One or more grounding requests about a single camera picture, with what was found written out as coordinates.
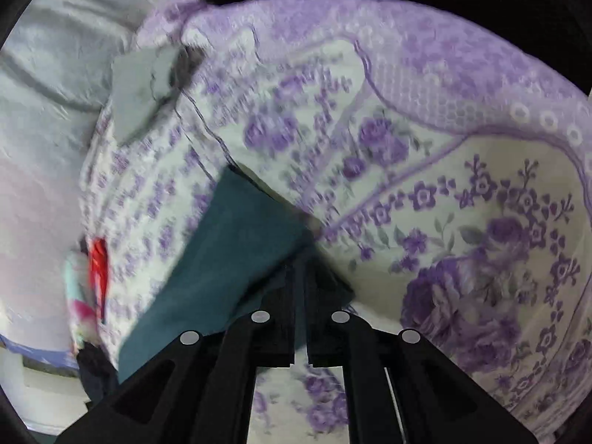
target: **floral bedsheet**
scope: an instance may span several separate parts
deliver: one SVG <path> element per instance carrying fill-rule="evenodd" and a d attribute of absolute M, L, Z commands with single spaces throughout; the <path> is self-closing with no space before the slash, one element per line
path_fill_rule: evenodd
<path fill-rule="evenodd" d="M 232 161 L 323 223 L 375 327 L 419 329 L 539 438 L 569 417 L 592 387 L 584 94 L 404 1 L 166 0 L 136 46 L 178 40 L 201 56 L 174 108 L 117 148 L 107 106 L 81 179 L 115 364 Z M 260 374 L 250 442 L 346 442 L 346 426 L 338 369 Z"/>

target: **blue fabric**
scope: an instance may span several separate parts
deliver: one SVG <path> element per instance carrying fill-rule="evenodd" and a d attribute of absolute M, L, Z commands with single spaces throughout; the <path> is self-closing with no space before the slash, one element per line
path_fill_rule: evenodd
<path fill-rule="evenodd" d="M 264 293 L 277 285 L 266 277 L 312 242 L 285 205 L 225 170 L 167 284 L 123 343 L 119 381 L 182 332 L 222 332 L 258 309 Z"/>
<path fill-rule="evenodd" d="M 42 362 L 43 364 L 49 364 L 54 367 L 78 369 L 78 364 L 70 351 L 34 349 L 12 342 L 4 336 L 0 336 L 0 341 L 2 341 L 4 346 L 10 352 L 14 352 L 15 354 L 21 354 L 29 359 Z"/>

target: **red fabric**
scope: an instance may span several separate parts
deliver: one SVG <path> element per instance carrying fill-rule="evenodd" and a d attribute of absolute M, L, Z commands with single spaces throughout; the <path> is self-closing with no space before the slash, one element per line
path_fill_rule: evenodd
<path fill-rule="evenodd" d="M 90 252 L 90 283 L 97 299 L 97 319 L 105 322 L 105 296 L 108 283 L 107 243 L 104 238 L 96 238 Z"/>

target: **purple rose print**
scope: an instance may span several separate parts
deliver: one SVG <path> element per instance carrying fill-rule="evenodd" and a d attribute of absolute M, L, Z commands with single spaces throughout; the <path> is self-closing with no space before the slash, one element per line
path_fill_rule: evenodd
<path fill-rule="evenodd" d="M 565 363 L 565 373 L 573 373 L 578 370 L 582 363 L 588 358 L 590 355 L 590 341 L 587 339 L 582 339 L 575 346 L 573 346 L 573 350 L 571 354 L 569 354 L 569 358 Z"/>
<path fill-rule="evenodd" d="M 346 157 L 343 159 L 343 176 L 349 181 L 359 178 L 366 170 L 366 163 L 357 157 Z"/>
<path fill-rule="evenodd" d="M 460 320 L 462 344 L 455 357 L 466 373 L 491 372 L 510 363 L 512 350 L 520 337 L 513 316 L 502 316 L 474 326 Z"/>
<path fill-rule="evenodd" d="M 401 139 L 388 134 L 380 144 L 369 148 L 370 159 L 381 167 L 389 167 L 407 160 L 409 147 Z"/>
<path fill-rule="evenodd" d="M 522 240 L 523 229 L 516 218 L 493 218 L 487 224 L 487 235 L 494 241 L 505 244 Z"/>
<path fill-rule="evenodd" d="M 327 404 L 316 404 L 310 407 L 306 420 L 317 433 L 331 432 L 337 424 L 337 417 Z"/>
<path fill-rule="evenodd" d="M 291 135 L 275 134 L 271 136 L 271 146 L 277 152 L 284 151 L 292 141 L 294 141 L 294 137 Z"/>
<path fill-rule="evenodd" d="M 529 234 L 514 217 L 491 219 L 485 249 L 490 265 L 498 270 L 509 269 L 515 262 L 528 259 Z"/>
<path fill-rule="evenodd" d="M 383 143 L 384 138 L 388 135 L 392 122 L 386 118 L 365 118 L 360 126 L 360 131 L 357 135 L 357 140 L 360 145 L 365 147 L 373 147 Z"/>
<path fill-rule="evenodd" d="M 331 391 L 335 389 L 335 383 L 327 377 L 308 376 L 304 380 L 304 387 L 311 399 L 316 403 L 325 403 L 331 400 Z"/>
<path fill-rule="evenodd" d="M 398 264 L 402 269 L 414 272 L 419 267 L 419 259 L 416 259 L 410 255 L 406 255 L 399 261 Z"/>
<path fill-rule="evenodd" d="M 425 235 L 418 228 L 414 228 L 409 232 L 409 235 L 403 239 L 403 248 L 409 252 L 410 255 L 420 254 L 426 251 L 427 235 Z"/>
<path fill-rule="evenodd" d="M 418 329 L 436 344 L 445 343 L 460 299 L 460 276 L 455 259 L 423 268 L 407 285 L 401 323 Z"/>
<path fill-rule="evenodd" d="M 435 193 L 435 185 L 426 186 L 423 182 L 417 182 L 413 189 L 413 193 L 409 194 L 408 197 L 413 201 L 413 209 L 419 211 L 426 208 L 434 208 L 436 205 L 436 199 L 434 198 Z"/>
<path fill-rule="evenodd" d="M 345 398 L 345 393 L 339 393 L 333 400 L 333 414 L 340 424 L 348 424 L 347 399 Z"/>
<path fill-rule="evenodd" d="M 370 216 L 374 220 L 376 226 L 386 225 L 391 223 L 391 207 L 390 205 L 383 205 L 378 203 L 374 206 L 374 209 L 370 212 Z"/>
<path fill-rule="evenodd" d="M 555 342 L 557 342 L 557 336 L 555 335 L 555 324 L 553 324 L 541 330 L 536 351 L 541 352 L 545 356 L 547 355 L 547 351 L 555 345 Z"/>

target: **gray cloth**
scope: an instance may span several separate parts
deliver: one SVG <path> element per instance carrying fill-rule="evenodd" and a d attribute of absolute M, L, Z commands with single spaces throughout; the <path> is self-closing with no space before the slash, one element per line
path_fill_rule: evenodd
<path fill-rule="evenodd" d="M 189 69 L 181 44 L 148 48 L 113 61 L 113 137 L 119 146 L 141 137 L 162 104 L 178 94 Z"/>

